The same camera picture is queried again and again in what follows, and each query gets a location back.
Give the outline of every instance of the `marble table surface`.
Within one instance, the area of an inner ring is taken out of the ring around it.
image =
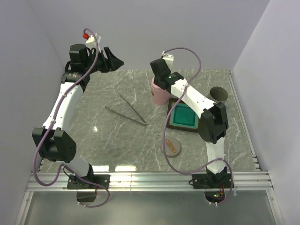
[[[177,70],[187,80],[195,70]],[[76,106],[69,135],[76,141],[77,153],[95,171],[168,171],[170,167],[160,150],[167,105],[155,106],[151,100],[150,70],[119,70],[94,73]],[[254,170],[252,153],[225,70],[204,70],[192,86],[207,95],[220,86],[229,93],[226,102],[229,129],[225,137],[225,159],[235,171]],[[146,127],[108,112],[105,105],[126,116],[140,119],[119,97],[134,106],[149,124]],[[176,137],[182,152],[171,163],[179,170],[194,170],[207,162],[205,142],[197,133],[167,129],[166,137]],[[42,171],[57,171],[58,163],[45,160]]]

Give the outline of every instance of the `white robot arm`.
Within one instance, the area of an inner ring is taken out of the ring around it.
[[[171,94],[180,97],[183,94],[184,88],[187,86],[187,92],[183,96],[184,101],[194,112],[201,118],[204,109],[210,109],[214,106],[214,102],[207,99],[195,88],[188,84],[186,79],[179,79],[171,86]],[[205,142],[207,149],[207,160],[212,161],[216,158],[224,158],[224,137],[217,140],[216,144]],[[207,168],[214,174],[224,170],[225,163],[223,161],[216,161],[207,166]]]
[[[182,101],[200,118],[199,134],[206,142],[208,161],[224,158],[224,138],[228,129],[225,105],[207,99],[189,85],[179,73],[171,73],[173,60],[172,55],[163,52],[162,58],[150,63],[155,75],[154,83],[178,98],[187,86]],[[226,175],[227,168],[223,161],[216,161],[207,166],[207,172],[218,182]]]
[[[68,88],[88,71],[95,59],[95,48],[97,47],[96,41],[99,43],[101,36],[96,33],[97,40],[95,40],[93,36],[87,36],[86,38],[87,41],[85,45],[75,44],[70,46],[69,54],[71,60],[66,64],[65,73],[61,77],[60,93],[56,103],[42,128],[34,128],[32,132],[32,137],[36,146],[38,146],[45,131],[50,127],[61,95],[63,95]],[[102,73],[115,71],[122,65],[124,65],[124,62],[116,58],[108,47],[105,47],[104,51],[101,51],[99,48],[97,62],[91,73],[96,71]],[[58,110],[55,124],[39,151],[42,158],[46,158],[53,162],[59,162],[60,164],[63,163],[78,176],[84,177],[86,180],[91,180],[90,177],[93,176],[92,167],[83,161],[76,153],[76,143],[68,135],[68,132],[75,107],[83,95],[89,81],[90,75],[86,76],[67,94],[67,96],[65,96]]]

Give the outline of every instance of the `metal tweezers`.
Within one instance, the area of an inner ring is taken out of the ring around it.
[[[141,120],[142,120],[144,123],[141,123],[141,122],[139,122],[139,121],[137,121],[137,120],[134,120],[134,119],[132,119],[132,118],[130,118],[130,117],[128,117],[128,116],[125,116],[125,115],[123,115],[123,114],[120,114],[120,113],[118,113],[118,112],[112,110],[111,108],[109,108],[109,107],[107,107],[107,106],[105,106],[105,109],[107,109],[107,110],[110,111],[111,113],[115,113],[115,114],[117,114],[117,115],[119,115],[119,116],[121,116],[121,117],[124,117],[124,118],[128,119],[128,120],[134,121],[134,122],[140,124],[140,125],[143,126],[143,127],[147,126],[148,124],[146,123],[146,121],[145,121],[145,120],[142,118],[142,116],[134,109],[134,107],[133,107],[126,99],[125,99],[125,97],[122,96],[121,94],[119,94],[119,95],[120,95],[120,97],[121,97],[121,98],[122,98],[122,99],[130,106],[130,108],[132,108],[132,110],[136,113],[136,115],[138,115],[138,117],[141,118]]]

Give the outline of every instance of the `black motor joint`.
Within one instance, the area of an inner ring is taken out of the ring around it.
[[[93,64],[96,57],[96,49],[89,49],[84,44],[75,44],[70,46],[69,55],[70,61],[67,62],[65,66],[65,73],[61,77],[61,83],[75,83],[78,81]],[[109,47],[104,47],[104,51],[99,52],[96,64],[90,74],[97,71],[100,71],[101,73],[112,72],[123,65],[124,62],[115,57]],[[90,74],[80,82],[83,91],[85,91],[86,86],[90,81]]]
[[[171,93],[171,86],[176,81],[184,79],[183,76],[177,72],[171,74],[166,61],[164,59],[157,59],[150,63],[151,69],[155,75],[154,84],[163,90],[167,90]]]

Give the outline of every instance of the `white wall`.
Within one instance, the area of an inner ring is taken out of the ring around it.
[[[205,69],[233,69],[269,1],[29,0],[63,63],[89,27],[125,62],[122,69],[150,68],[178,46],[199,53]],[[175,56],[175,68],[198,66],[187,52]]]
[[[0,224],[14,224],[63,66],[30,4],[0,0]]]
[[[233,81],[285,222],[299,224],[300,1],[271,0],[233,70]]]

